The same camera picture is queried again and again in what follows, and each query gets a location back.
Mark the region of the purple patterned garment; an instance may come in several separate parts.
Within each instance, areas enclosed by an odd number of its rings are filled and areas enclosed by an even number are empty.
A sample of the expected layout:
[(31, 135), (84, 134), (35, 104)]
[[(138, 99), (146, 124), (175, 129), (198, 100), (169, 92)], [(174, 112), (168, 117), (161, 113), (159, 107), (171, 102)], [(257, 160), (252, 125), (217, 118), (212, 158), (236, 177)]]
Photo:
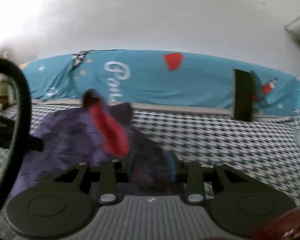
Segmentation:
[(133, 176), (120, 185), (121, 194), (178, 193), (167, 152), (133, 127), (132, 118), (130, 104), (110, 106), (93, 90), (85, 93), (81, 107), (46, 115), (33, 132), (44, 141), (44, 149), (26, 153), (11, 196), (80, 163), (93, 168), (129, 155), (135, 161)]

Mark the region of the beige bunny plush toy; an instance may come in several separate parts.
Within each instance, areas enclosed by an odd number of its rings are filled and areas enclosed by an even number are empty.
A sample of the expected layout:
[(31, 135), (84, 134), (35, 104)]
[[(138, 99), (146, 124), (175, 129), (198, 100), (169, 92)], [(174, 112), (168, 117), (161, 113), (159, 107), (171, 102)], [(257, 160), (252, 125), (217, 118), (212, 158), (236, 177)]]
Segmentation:
[(0, 114), (3, 110), (17, 103), (17, 95), (14, 91), (13, 81), (11, 78), (1, 74), (0, 81)]

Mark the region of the blue white houndstooth mat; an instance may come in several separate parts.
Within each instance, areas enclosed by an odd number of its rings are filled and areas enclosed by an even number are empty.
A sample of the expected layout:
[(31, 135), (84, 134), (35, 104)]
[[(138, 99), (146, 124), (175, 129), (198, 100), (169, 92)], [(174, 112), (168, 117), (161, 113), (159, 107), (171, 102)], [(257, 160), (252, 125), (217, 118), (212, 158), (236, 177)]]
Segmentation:
[[(51, 113), (77, 102), (34, 105), (27, 135)], [(0, 199), (0, 239), (250, 239), (260, 228), (300, 207), (300, 114), (259, 116), (252, 122), (218, 113), (133, 109), (133, 127), (180, 160), (203, 167), (206, 201), (186, 204), (176, 194), (120, 194), (98, 202), (100, 166), (80, 163), (25, 191)], [(28, 150), (13, 163), (0, 147), (0, 179), (19, 174)]]

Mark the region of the blue cartoon print bedsheet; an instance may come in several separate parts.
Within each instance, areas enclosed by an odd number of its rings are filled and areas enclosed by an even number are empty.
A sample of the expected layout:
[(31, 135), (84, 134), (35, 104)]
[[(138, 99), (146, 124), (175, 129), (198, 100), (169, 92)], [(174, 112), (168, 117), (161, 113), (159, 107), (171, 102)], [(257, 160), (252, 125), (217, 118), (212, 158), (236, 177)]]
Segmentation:
[(80, 99), (94, 89), (108, 102), (230, 109), (234, 71), (256, 83), (254, 109), (289, 116), (300, 109), (300, 78), (203, 54), (156, 50), (84, 50), (23, 63), (33, 99)]

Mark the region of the black smartphone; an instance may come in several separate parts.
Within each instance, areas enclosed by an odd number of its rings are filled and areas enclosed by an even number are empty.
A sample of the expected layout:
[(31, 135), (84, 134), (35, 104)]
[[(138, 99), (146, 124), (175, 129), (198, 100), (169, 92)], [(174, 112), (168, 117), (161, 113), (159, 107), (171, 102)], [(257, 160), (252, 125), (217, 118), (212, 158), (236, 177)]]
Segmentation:
[(253, 116), (254, 84), (250, 72), (234, 69), (233, 118), (250, 122)]

